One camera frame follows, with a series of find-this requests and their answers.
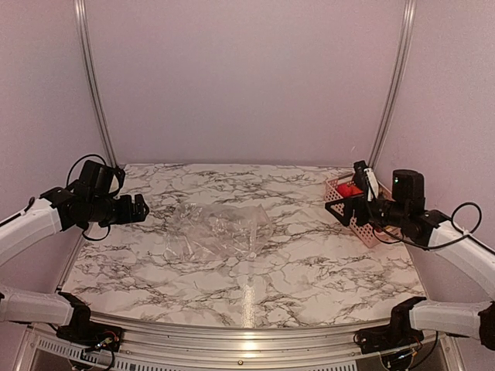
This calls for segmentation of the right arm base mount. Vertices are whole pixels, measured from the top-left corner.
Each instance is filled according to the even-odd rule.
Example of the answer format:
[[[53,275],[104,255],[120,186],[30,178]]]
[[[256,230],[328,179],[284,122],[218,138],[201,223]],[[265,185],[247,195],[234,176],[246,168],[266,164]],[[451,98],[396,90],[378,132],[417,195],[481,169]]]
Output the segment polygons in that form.
[[[362,354],[382,352],[424,340],[422,331],[393,329],[389,325],[363,328],[354,333],[353,341],[360,347]]]

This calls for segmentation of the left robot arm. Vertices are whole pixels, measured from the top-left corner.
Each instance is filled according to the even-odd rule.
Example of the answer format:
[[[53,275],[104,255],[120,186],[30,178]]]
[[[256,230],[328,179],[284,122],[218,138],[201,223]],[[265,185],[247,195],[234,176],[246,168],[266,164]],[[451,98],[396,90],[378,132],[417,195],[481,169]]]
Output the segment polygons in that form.
[[[91,224],[110,230],[113,225],[141,223],[149,214],[143,195],[122,195],[125,170],[107,165],[99,155],[78,159],[82,166],[77,179],[68,178],[1,222],[1,262],[9,262],[41,240],[73,227],[87,232]],[[82,344],[97,338],[90,309],[75,296],[60,292],[42,294],[3,285],[2,322],[46,323],[66,326]]]

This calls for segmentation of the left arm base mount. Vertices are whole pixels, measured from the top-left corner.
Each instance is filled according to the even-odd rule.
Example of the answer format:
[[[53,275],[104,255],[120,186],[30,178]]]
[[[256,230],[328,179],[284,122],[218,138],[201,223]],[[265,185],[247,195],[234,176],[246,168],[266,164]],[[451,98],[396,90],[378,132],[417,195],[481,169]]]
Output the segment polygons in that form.
[[[86,352],[107,350],[117,352],[121,345],[123,328],[89,321],[80,328],[67,325],[56,330],[59,339],[82,345]]]

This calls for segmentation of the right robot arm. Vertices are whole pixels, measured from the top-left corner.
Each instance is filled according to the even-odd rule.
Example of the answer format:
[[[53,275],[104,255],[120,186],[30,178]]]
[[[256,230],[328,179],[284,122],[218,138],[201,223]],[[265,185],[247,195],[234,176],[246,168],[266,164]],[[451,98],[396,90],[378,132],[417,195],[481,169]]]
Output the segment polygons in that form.
[[[494,251],[454,221],[454,216],[425,208],[425,180],[421,173],[396,169],[392,173],[391,198],[380,194],[371,167],[354,165],[353,184],[358,193],[338,196],[326,202],[325,209],[342,225],[388,227],[400,234],[388,236],[453,264],[474,280],[488,295],[480,303],[448,303],[425,297],[409,298],[391,309],[386,325],[356,332],[354,341],[364,354],[381,352],[423,340],[424,331],[476,339],[494,348]]]

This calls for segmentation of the clear zip top bag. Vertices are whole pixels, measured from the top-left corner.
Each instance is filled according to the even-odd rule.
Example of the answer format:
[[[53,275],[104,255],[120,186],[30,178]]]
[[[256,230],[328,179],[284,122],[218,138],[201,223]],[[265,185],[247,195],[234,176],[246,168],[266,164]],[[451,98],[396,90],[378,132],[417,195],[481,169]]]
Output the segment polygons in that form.
[[[271,239],[263,206],[182,203],[167,222],[162,244],[169,261],[253,260]]]

